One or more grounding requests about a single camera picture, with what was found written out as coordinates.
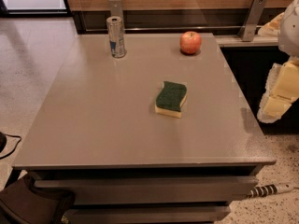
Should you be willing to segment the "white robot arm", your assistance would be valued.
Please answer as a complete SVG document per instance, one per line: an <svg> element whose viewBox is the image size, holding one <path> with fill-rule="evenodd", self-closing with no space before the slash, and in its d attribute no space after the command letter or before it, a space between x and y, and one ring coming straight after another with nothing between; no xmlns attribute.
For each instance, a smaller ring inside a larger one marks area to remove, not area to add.
<svg viewBox="0 0 299 224"><path fill-rule="evenodd" d="M257 118L263 123L281 119L299 99L299 0L264 25L258 35L276 37L278 49L290 56L284 64L274 63L265 83Z"/></svg>

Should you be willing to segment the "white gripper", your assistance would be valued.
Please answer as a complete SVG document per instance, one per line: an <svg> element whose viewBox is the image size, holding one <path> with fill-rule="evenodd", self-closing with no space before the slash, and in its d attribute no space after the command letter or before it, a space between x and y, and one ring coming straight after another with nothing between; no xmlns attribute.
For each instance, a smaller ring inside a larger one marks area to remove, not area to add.
<svg viewBox="0 0 299 224"><path fill-rule="evenodd" d="M279 27L284 13L278 14L273 20L265 24L258 31L262 37L278 37ZM268 119L280 119L299 98L299 60L285 62L278 73L274 88L270 96L263 98L262 115Z"/></svg>

